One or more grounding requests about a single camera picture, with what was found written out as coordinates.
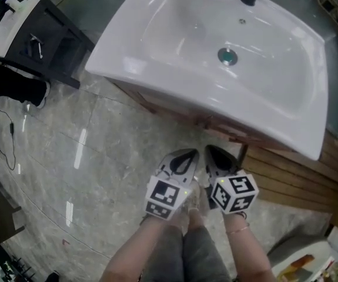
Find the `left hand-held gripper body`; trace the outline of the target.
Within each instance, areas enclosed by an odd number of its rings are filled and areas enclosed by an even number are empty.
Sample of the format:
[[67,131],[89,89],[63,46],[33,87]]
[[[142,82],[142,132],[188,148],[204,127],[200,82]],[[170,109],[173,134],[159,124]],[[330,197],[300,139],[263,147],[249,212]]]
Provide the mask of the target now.
[[163,220],[170,220],[192,194],[193,175],[173,174],[156,170],[151,175],[145,194],[145,212]]

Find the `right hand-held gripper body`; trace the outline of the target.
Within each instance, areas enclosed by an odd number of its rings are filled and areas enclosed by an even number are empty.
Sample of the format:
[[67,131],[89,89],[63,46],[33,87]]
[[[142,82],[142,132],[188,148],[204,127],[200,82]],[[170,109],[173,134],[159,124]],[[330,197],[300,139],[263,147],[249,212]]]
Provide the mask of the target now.
[[245,212],[259,194],[252,174],[243,170],[237,175],[217,177],[209,195],[211,209],[219,208],[223,214]]

